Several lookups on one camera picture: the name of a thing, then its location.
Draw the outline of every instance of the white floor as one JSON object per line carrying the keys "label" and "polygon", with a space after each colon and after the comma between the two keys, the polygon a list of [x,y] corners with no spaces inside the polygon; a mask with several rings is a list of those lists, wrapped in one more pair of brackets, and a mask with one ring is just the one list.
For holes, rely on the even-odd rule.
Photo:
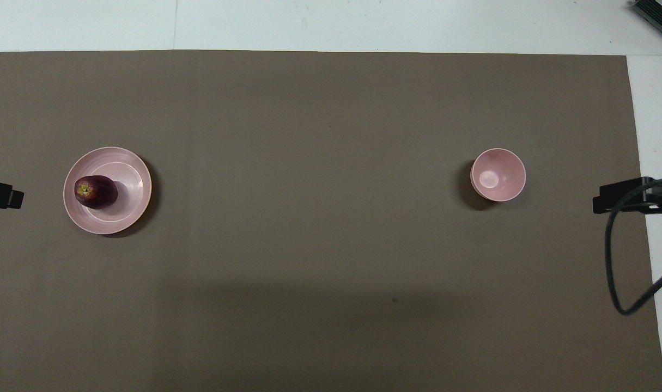
{"label": "white floor", "polygon": [[662,177],[662,35],[625,0],[0,0],[0,51],[168,49],[628,55],[641,172]]}

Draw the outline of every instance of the small pink cup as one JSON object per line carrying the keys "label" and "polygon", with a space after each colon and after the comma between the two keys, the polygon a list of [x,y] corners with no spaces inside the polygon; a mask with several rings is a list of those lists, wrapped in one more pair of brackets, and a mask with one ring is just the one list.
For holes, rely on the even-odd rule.
{"label": "small pink cup", "polygon": [[527,172],[522,160],[510,150],[482,152],[471,167],[471,184],[478,194],[492,201],[508,201],[525,188]]}

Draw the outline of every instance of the purple fruit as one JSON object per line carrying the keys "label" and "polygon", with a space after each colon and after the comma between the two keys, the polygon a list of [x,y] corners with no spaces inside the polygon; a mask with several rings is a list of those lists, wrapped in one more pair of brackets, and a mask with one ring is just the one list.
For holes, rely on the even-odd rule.
{"label": "purple fruit", "polygon": [[74,196],[90,209],[104,209],[115,203],[117,188],[106,176],[85,176],[74,183]]}

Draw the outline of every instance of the brown tablecloth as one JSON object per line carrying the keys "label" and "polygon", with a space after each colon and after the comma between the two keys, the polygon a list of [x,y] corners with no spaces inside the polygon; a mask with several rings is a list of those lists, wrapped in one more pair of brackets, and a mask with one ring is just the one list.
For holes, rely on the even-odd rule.
{"label": "brown tablecloth", "polygon": [[[113,236],[62,204],[101,146],[155,183]],[[468,179],[495,146],[508,203]],[[624,57],[0,53],[0,390],[662,389],[592,213],[638,175]],[[645,222],[617,227],[628,305]]]}

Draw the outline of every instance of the pink plate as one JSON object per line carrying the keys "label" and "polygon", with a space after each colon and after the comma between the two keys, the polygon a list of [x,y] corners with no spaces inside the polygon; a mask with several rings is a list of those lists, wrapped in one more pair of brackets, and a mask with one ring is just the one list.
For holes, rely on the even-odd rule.
{"label": "pink plate", "polygon": [[471,184],[478,194],[492,201],[517,197],[527,182],[527,172],[520,157],[506,149],[481,153],[471,167]]}
{"label": "pink plate", "polygon": [[[117,186],[117,200],[105,209],[82,206],[74,197],[74,183],[84,176],[102,175]],[[147,209],[151,176],[144,161],[120,147],[102,147],[76,161],[64,180],[64,208],[74,223],[94,234],[113,234],[129,228]]]}

